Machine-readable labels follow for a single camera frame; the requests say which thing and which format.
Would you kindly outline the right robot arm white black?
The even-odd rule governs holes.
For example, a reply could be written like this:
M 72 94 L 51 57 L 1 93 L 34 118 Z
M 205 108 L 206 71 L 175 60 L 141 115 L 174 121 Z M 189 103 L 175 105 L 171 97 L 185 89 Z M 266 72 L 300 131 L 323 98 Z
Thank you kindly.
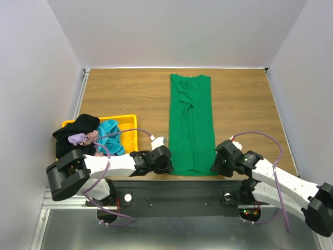
M 275 167 L 263 156 L 241 151 L 241 144 L 226 140 L 216 147 L 213 172 L 231 177 L 234 172 L 247 176 L 239 197 L 243 203 L 273 205 L 297 216 L 315 233 L 332 236 L 332 185 L 302 180 Z

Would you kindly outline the green t shirt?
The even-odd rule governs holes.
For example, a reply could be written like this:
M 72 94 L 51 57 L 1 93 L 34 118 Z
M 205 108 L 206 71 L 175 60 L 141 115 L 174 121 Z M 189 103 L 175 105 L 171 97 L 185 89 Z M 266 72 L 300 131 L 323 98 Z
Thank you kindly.
M 170 76 L 169 150 L 178 176 L 214 176 L 211 78 Z

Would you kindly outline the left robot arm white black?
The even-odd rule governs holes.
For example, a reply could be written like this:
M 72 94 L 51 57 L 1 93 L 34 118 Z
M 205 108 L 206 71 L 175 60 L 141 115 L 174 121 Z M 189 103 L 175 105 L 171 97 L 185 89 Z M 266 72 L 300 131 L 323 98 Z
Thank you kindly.
M 87 195 L 104 205 L 111 205 L 116 198 L 106 177 L 136 177 L 172 171 L 171 152 L 165 145 L 152 151 L 110 157 L 84 155 L 80 149 L 75 149 L 46 168 L 53 201 Z

